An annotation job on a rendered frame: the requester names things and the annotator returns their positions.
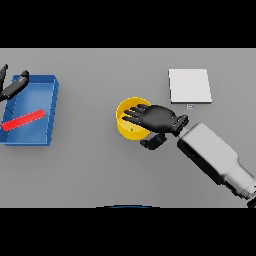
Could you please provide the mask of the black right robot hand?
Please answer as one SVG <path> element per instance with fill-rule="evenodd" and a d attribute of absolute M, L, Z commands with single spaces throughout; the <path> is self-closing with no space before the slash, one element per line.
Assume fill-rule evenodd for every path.
<path fill-rule="evenodd" d="M 169 108 L 145 104 L 125 110 L 122 119 L 155 133 L 150 140 L 140 141 L 140 144 L 149 150 L 161 146 L 167 140 L 166 133 L 177 137 L 189 122 L 187 115 L 177 116 Z"/>

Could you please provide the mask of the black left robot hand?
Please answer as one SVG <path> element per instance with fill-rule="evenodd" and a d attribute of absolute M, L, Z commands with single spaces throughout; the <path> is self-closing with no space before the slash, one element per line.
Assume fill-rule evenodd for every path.
<path fill-rule="evenodd" d="M 11 100 L 14 96 L 20 93 L 29 83 L 29 72 L 24 70 L 21 75 L 8 87 L 4 88 L 4 81 L 8 65 L 5 64 L 0 69 L 0 102 L 4 100 Z"/>

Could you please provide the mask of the yellow bowl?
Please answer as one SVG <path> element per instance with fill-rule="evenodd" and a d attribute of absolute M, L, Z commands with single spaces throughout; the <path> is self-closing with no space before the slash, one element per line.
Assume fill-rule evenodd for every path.
<path fill-rule="evenodd" d="M 131 97 L 120 102 L 116 109 L 117 129 L 119 133 L 128 140 L 143 140 L 150 134 L 148 130 L 122 119 L 122 117 L 125 116 L 125 110 L 136 107 L 138 104 L 151 105 L 151 103 L 144 98 Z"/>

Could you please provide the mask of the red beaker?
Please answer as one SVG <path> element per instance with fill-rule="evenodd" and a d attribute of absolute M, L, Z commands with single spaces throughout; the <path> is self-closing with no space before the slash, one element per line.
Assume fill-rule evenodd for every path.
<path fill-rule="evenodd" d="M 23 116 L 19 116 L 12 120 L 6 121 L 1 124 L 1 128 L 4 132 L 14 130 L 31 122 L 40 120 L 46 116 L 45 112 L 42 109 L 27 113 Z"/>

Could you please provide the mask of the pale square measuring scale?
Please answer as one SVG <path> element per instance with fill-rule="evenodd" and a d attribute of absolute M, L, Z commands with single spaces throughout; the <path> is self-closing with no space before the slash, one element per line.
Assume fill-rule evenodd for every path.
<path fill-rule="evenodd" d="M 211 104 L 212 96 L 206 69 L 169 69 L 172 104 Z"/>

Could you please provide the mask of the blue tray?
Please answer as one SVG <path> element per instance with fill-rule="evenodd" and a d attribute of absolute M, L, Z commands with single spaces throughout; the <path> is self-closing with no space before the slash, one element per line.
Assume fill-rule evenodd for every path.
<path fill-rule="evenodd" d="M 1 122 L 42 109 L 45 116 L 24 126 L 3 131 L 0 128 L 0 144 L 6 146 L 49 146 L 59 83 L 55 75 L 31 75 L 29 84 L 13 99 L 7 100 Z"/>

